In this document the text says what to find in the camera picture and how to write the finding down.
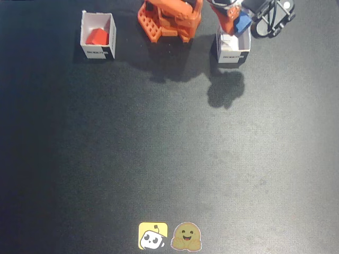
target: blue block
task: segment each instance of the blue block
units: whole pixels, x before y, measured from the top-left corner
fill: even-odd
[[[245,12],[240,12],[239,17],[234,20],[235,36],[239,37],[242,35],[249,28],[251,22],[252,19]]]

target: red cube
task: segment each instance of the red cube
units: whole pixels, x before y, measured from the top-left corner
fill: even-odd
[[[93,29],[90,36],[86,40],[86,44],[91,45],[108,45],[109,36],[106,31],[101,28]]]

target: hugging face emoji sticker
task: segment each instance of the hugging face emoji sticker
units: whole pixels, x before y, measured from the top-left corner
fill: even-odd
[[[201,250],[201,232],[197,225],[191,222],[181,223],[176,227],[171,247],[175,250]]]

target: box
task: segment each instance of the box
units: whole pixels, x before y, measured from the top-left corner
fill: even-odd
[[[109,34],[108,45],[86,44],[93,29],[102,28]],[[115,44],[117,42],[117,28],[111,13],[88,13],[83,11],[81,19],[80,45],[87,58],[114,59]]]
[[[236,37],[225,33],[219,26],[216,36],[218,63],[241,65],[246,61],[251,49],[250,28]]]

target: sticker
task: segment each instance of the sticker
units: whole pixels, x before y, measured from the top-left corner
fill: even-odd
[[[178,225],[173,234],[171,247],[189,252],[201,250],[201,232],[198,226],[191,222]]]
[[[160,249],[165,246],[168,226],[164,222],[142,222],[139,225],[139,249]]]

